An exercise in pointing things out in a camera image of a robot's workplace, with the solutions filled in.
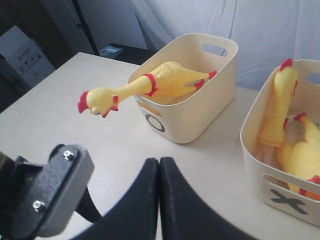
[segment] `white curtain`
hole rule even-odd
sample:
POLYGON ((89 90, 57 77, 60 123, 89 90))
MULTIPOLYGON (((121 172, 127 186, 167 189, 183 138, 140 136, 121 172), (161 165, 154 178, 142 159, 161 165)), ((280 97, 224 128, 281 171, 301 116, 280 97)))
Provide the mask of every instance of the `white curtain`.
POLYGON ((241 87, 259 90, 287 58, 320 60, 320 0, 131 1, 157 49, 194 32, 234 40, 241 87))

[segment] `white table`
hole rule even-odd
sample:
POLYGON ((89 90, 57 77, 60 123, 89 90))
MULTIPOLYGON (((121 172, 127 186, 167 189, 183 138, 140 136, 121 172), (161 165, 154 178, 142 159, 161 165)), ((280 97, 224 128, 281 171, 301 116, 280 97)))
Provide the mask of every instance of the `white table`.
MULTIPOLYGON (((82 92, 123 86, 138 67, 77 54, 0 114, 1 151, 13 159, 21 155, 46 163, 59 143, 86 146, 95 164, 88 187, 102 213, 123 196, 146 158, 170 156, 206 203, 252 236, 261 240, 319 238, 320 228, 260 202, 247 188, 239 133, 258 92, 237 88, 235 99, 219 117, 196 141, 184 145, 152 130, 133 97, 104 119, 78 113, 82 92)), ((65 231, 50 239, 69 239, 88 226, 75 213, 65 231)), ((160 224, 156 239, 161 239, 160 224)))

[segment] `beige plastic bin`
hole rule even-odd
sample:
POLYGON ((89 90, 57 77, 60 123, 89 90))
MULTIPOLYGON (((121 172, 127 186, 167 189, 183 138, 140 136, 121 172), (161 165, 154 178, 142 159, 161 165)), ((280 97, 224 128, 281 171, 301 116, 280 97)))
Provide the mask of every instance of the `beige plastic bin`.
POLYGON ((150 127, 178 144, 197 139, 234 98, 237 55, 238 46, 230 39, 190 33, 176 38, 141 65, 130 76, 128 83, 167 61, 175 61, 185 68, 204 73, 218 71, 214 78, 206 79, 198 91, 165 103, 135 95, 150 127), (205 44, 224 48, 226 56, 205 52, 205 44))
MULTIPOLYGON (((308 76, 311 73, 320 73, 320 61, 295 60, 293 67, 299 71, 299 84, 295 91, 295 97, 291 99, 288 116, 296 116, 300 112, 306 112, 314 123, 318 123, 320 121, 320 85, 309 83, 308 76)), ((273 71, 264 84, 241 129, 240 139, 247 179, 251 189, 261 201, 308 223, 320 226, 320 201, 292 192, 283 183, 292 183, 317 194, 320 194, 320 185, 283 172, 274 156, 271 157, 268 164, 260 161, 263 159, 265 150, 259 144, 258 137, 268 105, 269 91, 278 70, 279 67, 273 71)), ((295 127, 295 122, 291 123, 291 127, 295 127)))

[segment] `yellow rubber chicken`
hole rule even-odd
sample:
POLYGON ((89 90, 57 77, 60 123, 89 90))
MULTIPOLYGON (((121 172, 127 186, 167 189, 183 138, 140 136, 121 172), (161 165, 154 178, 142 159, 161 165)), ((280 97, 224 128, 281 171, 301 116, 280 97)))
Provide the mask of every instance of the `yellow rubber chicken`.
POLYGON ((150 98, 180 97, 201 88, 205 83, 204 79, 212 79, 216 74, 217 71, 203 73, 184 68, 174 61, 167 61, 123 87, 101 87, 84 92, 80 97, 78 110, 81 114, 90 109, 92 114, 105 118, 111 110, 118 111, 119 103, 130 96, 145 94, 150 98), (186 86, 197 80, 200 81, 193 86, 186 86))
MULTIPOLYGON (((295 146, 288 143, 285 133, 288 122, 286 118, 281 131, 283 142, 276 148, 276 158, 286 173, 320 184, 320 129, 307 118, 305 112, 298 114, 294 120, 304 125, 305 141, 298 142, 295 146)), ((288 186, 295 193, 320 201, 320 195, 317 193, 301 189, 291 183, 288 183, 288 186)))
POLYGON ((298 85, 298 71, 292 65, 292 59, 288 58, 274 76, 274 104, 259 136, 261 144, 278 148, 283 142, 283 123, 288 113, 291 97, 295 96, 295 89, 298 85))

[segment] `bolt head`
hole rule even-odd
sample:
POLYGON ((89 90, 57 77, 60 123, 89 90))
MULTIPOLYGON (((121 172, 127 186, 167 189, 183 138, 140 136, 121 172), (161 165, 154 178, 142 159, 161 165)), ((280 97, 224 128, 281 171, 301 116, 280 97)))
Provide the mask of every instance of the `bolt head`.
POLYGON ((34 201, 32 204, 32 207, 38 213, 40 213, 46 209, 46 205, 42 201, 39 201, 39 200, 34 201))
POLYGON ((66 160, 72 160, 75 155, 71 151, 66 150, 64 151, 63 156, 66 160))

